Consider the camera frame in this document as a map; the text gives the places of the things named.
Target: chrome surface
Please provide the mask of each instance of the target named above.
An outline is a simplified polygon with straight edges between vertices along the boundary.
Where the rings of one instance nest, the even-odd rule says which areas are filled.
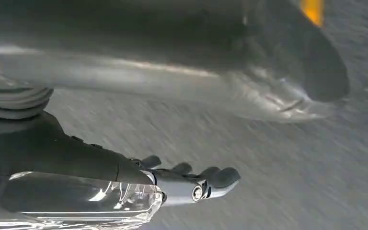
[[[211,191],[211,195],[208,198],[219,198],[219,197],[223,197],[226,194],[228,194],[230,191],[232,191],[235,186],[239,183],[239,181],[229,185],[228,187],[225,188],[213,188]]]
[[[157,186],[22,172],[0,196],[0,230],[130,230],[162,203]]]
[[[204,192],[202,191],[202,187],[200,185],[195,186],[192,193],[193,200],[199,201],[202,198],[203,193]]]
[[[0,84],[105,90],[282,122],[349,93],[330,42],[287,0],[0,1]]]

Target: bolt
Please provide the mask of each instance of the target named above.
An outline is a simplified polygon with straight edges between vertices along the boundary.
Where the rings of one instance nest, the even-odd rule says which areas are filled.
[[[154,198],[161,199],[161,194],[160,193],[156,193],[155,196],[154,196]]]
[[[202,188],[201,186],[197,185],[193,189],[193,200],[198,201],[202,197]]]

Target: chrome exhaust pipe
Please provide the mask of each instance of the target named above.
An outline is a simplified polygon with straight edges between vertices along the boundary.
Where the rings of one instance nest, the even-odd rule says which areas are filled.
[[[337,51],[287,0],[0,1],[0,84],[71,87],[298,122],[349,93]]]

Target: asphalt road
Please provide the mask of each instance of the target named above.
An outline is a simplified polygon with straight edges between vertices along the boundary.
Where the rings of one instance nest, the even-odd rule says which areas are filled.
[[[58,90],[48,111],[65,131],[127,156],[232,166],[222,200],[163,208],[144,230],[368,230],[368,0],[327,1],[325,31],[355,88],[338,116],[269,124],[181,105]]]

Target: orange turn signal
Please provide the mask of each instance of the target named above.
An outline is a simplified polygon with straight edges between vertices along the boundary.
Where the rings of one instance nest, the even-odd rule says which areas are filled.
[[[322,26],[323,22],[323,1],[324,0],[301,0],[302,11],[317,26]]]

